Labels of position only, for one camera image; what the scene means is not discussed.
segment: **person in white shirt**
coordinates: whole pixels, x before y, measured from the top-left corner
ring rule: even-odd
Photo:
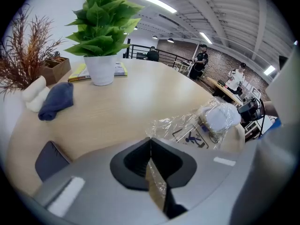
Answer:
[[[246,68],[245,63],[241,63],[239,69],[233,69],[228,73],[229,79],[225,83],[225,86],[233,94],[238,94],[238,87],[241,87],[245,81],[244,71]],[[224,97],[224,100],[229,102],[231,99],[220,89],[216,88],[215,92],[212,94],[214,97]]]

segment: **yellow book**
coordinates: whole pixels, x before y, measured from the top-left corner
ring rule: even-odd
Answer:
[[[122,62],[116,62],[116,67],[115,67],[115,76],[127,76],[127,69],[124,66]],[[75,70],[74,73],[70,75],[68,78],[68,82],[74,82],[78,80],[83,80],[83,79],[88,79],[90,78],[90,74],[86,68],[86,65],[84,63],[80,64],[79,67]]]

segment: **man in black shirt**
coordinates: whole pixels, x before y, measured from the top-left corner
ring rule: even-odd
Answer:
[[[192,66],[189,77],[193,80],[196,80],[198,76],[202,75],[202,70],[205,68],[208,55],[206,53],[207,45],[200,45],[201,52],[197,55],[197,62]]]
[[[155,50],[155,47],[152,46],[150,51],[146,55],[146,60],[158,62],[159,54],[158,51]]]

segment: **fluorescent light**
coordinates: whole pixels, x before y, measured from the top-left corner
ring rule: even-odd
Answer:
[[[273,72],[275,68],[271,65],[267,70],[264,71],[264,74],[269,75],[271,72]]]
[[[161,2],[160,0],[146,0],[146,1],[152,2],[156,5],[159,5],[160,7],[168,10],[171,13],[176,13],[177,12],[174,8],[170,7],[169,5],[166,5],[165,3]]]
[[[205,40],[206,40],[208,43],[212,44],[212,42],[209,40],[209,38],[208,38],[203,32],[200,32],[200,34],[202,35],[202,37],[205,38]]]

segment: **green leaves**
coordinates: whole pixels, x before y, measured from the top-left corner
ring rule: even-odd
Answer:
[[[124,29],[125,33],[131,33],[139,21],[140,18],[130,19],[125,25],[122,26],[122,29]]]
[[[127,0],[86,0],[82,9],[74,11],[77,19],[68,25],[78,25],[68,39],[76,44],[65,51],[78,56],[114,55],[129,44],[126,35],[140,19],[130,19],[143,6]]]
[[[87,14],[87,19],[96,26],[104,26],[109,23],[109,15],[102,8],[98,7],[97,3],[89,8]]]

